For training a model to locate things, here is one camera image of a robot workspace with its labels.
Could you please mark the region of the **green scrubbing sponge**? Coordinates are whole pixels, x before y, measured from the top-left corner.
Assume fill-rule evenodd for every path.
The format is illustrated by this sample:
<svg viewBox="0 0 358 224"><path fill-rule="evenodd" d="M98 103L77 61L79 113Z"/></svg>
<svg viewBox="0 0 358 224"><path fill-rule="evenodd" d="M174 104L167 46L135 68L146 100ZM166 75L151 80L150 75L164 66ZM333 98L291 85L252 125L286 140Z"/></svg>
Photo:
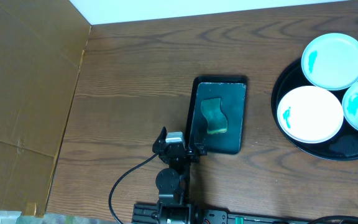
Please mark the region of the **green scrubbing sponge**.
<svg viewBox="0 0 358 224"><path fill-rule="evenodd" d="M221 99L212 98L201 102L201 113L207 120L207 134L221 134L228 129L228 121L221 110Z"/></svg>

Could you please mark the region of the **white plate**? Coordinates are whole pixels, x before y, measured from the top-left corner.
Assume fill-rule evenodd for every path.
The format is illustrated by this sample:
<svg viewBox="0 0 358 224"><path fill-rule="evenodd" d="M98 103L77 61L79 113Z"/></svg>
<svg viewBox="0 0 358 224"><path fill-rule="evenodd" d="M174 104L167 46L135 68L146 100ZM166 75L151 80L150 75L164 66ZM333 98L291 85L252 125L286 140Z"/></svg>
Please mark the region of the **white plate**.
<svg viewBox="0 0 358 224"><path fill-rule="evenodd" d="M280 100L276 115L287 135L308 144L331 139L344 120L339 100L317 86L301 86L289 91Z"/></svg>

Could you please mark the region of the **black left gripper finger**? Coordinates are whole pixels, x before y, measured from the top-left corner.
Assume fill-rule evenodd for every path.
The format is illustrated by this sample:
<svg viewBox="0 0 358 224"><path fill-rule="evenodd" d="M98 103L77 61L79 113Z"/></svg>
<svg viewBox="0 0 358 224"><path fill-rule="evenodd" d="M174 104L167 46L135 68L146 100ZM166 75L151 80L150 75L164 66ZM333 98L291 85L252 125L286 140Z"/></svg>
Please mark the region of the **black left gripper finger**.
<svg viewBox="0 0 358 224"><path fill-rule="evenodd" d="M195 148L198 151L198 154L201 156L207 155L207 150L204 148L204 135L200 132L195 133L195 140L194 140Z"/></svg>
<svg viewBox="0 0 358 224"><path fill-rule="evenodd" d="M162 144L165 143L165 139L166 139L166 136L167 136L167 129L166 127L164 126L158 136L158 138L156 139L156 145L157 146L161 146Z"/></svg>

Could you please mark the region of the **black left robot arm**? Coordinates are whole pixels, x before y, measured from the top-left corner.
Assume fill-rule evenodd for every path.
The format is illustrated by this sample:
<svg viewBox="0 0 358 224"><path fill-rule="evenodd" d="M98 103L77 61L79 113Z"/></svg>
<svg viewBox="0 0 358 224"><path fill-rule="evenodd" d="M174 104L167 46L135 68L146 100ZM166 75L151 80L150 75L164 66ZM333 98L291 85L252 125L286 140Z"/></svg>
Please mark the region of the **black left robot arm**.
<svg viewBox="0 0 358 224"><path fill-rule="evenodd" d="M152 151L168 167L155 180L158 188L158 223L203 223L203 212L190 200L191 165L207 155L204 148L190 149L182 132L162 128Z"/></svg>

